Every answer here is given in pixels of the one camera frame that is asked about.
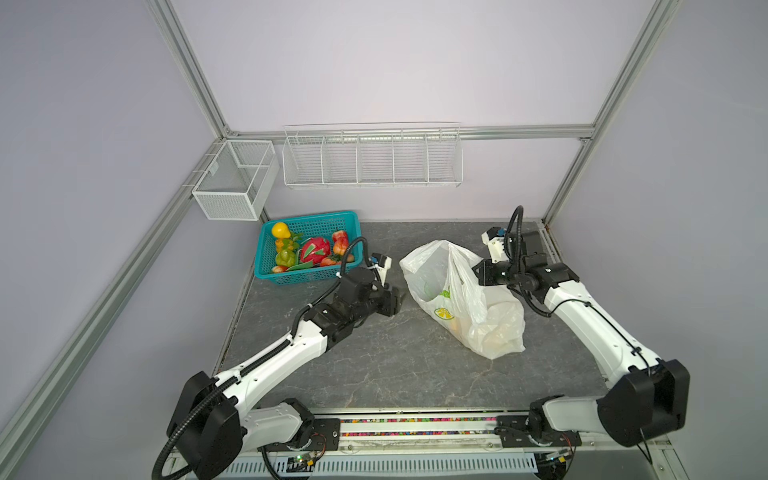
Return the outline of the white plastic bag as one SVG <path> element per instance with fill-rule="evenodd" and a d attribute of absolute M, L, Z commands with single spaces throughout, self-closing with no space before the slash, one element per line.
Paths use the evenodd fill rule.
<path fill-rule="evenodd" d="M 416 303 L 464 347 L 494 360 L 525 350 L 524 307 L 504 286 L 482 286 L 482 258 L 447 240 L 422 245 L 399 262 Z"/>

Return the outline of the teal plastic basket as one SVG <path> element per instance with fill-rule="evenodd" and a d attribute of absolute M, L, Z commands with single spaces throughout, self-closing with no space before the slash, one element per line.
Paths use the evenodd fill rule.
<path fill-rule="evenodd" d="M 359 218 L 353 211 L 299 216 L 282 221 L 272 220 L 264 223 L 261 227 L 258 250 L 254 258 L 254 276 L 277 285 L 332 279 L 339 271 L 339 265 L 328 265 L 273 273 L 272 269 L 277 266 L 275 257 L 278 250 L 275 244 L 276 238 L 272 235 L 271 231 L 272 227 L 280 222 L 285 223 L 291 233 L 300 235 L 300 245 L 317 237 L 322 237 L 326 241 L 331 242 L 332 234 L 340 230 L 345 231 L 351 240 L 361 235 Z"/>

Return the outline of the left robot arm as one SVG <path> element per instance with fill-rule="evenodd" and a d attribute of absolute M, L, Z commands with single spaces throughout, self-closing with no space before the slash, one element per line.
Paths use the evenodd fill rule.
<path fill-rule="evenodd" d="M 213 479 L 247 447 L 310 444 L 313 414 L 298 400 L 273 407 L 259 402 L 303 365 L 322 356 L 372 315 L 395 316 L 399 290 L 386 281 L 392 260 L 363 253 L 355 268 L 342 266 L 335 283 L 303 307 L 289 332 L 245 363 L 210 376 L 198 372 L 184 384 L 169 422 L 167 441 L 153 465 L 154 479 L 192 473 Z"/>

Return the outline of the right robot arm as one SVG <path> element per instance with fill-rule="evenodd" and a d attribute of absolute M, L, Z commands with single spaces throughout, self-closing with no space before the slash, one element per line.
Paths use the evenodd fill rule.
<path fill-rule="evenodd" d="M 531 403 L 524 431 L 546 445 L 566 432 L 606 434 L 624 447 L 685 426 L 690 373 L 664 360 L 623 328 L 564 263 L 548 260 L 540 237 L 522 228 L 524 209 L 482 235 L 489 258 L 472 270 L 480 285 L 503 285 L 542 317 L 557 317 L 593 355 L 605 381 L 602 397 L 553 395 Z"/>

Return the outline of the red fake strawberry with stem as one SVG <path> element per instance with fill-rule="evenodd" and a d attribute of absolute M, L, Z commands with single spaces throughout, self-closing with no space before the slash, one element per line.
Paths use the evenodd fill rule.
<path fill-rule="evenodd" d="M 328 256 L 321 260 L 320 266 L 326 267 L 326 266 L 333 266 L 337 265 L 339 263 L 339 260 L 336 257 Z"/>

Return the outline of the fake rose apple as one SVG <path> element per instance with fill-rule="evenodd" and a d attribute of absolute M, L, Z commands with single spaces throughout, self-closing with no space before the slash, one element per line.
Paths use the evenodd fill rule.
<path fill-rule="evenodd" d="M 349 246 L 349 240 L 347 238 L 341 238 L 337 240 L 333 245 L 333 253 L 336 256 L 343 256 L 348 249 Z"/>

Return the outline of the red pink fake apple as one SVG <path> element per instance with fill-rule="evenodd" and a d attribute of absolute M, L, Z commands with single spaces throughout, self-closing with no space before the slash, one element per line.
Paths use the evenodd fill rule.
<path fill-rule="evenodd" d="M 336 243 L 336 242 L 338 242 L 340 240 L 347 240 L 347 239 L 348 239 L 348 234 L 344 230 L 339 230 L 339 231 L 336 231 L 336 232 L 334 232 L 332 234 L 332 240 L 333 240 L 334 243 Z"/>

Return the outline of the orange fake fruit with leaves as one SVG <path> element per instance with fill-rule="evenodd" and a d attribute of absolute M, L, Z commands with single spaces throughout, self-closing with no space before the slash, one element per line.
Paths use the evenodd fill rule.
<path fill-rule="evenodd" d="M 280 238 L 275 241 L 276 251 L 296 251 L 300 248 L 299 242 L 295 238 Z"/>

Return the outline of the yellow fake lemon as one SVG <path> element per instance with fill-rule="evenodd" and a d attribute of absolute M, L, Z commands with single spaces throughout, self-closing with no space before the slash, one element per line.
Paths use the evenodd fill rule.
<path fill-rule="evenodd" d="M 292 237 L 291 230 L 284 222 L 274 223 L 271 228 L 271 234 L 275 239 L 289 239 Z"/>

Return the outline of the white mesh box basket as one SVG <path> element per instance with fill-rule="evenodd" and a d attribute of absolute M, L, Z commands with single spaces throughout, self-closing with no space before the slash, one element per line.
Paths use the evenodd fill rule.
<path fill-rule="evenodd" d="M 209 220 L 258 221 L 279 171 L 271 141 L 225 140 L 192 194 Z"/>

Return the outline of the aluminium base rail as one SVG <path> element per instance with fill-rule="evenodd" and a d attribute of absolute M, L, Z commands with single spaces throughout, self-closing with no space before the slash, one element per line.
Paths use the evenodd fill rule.
<path fill-rule="evenodd" d="M 666 436 L 625 447 L 604 433 L 539 428 L 505 410 L 352 412 L 299 416 L 282 405 L 228 418 L 223 434 L 174 447 L 165 479 L 341 479 L 530 473 L 572 479 L 591 454 L 637 454 L 650 479 L 684 479 Z"/>

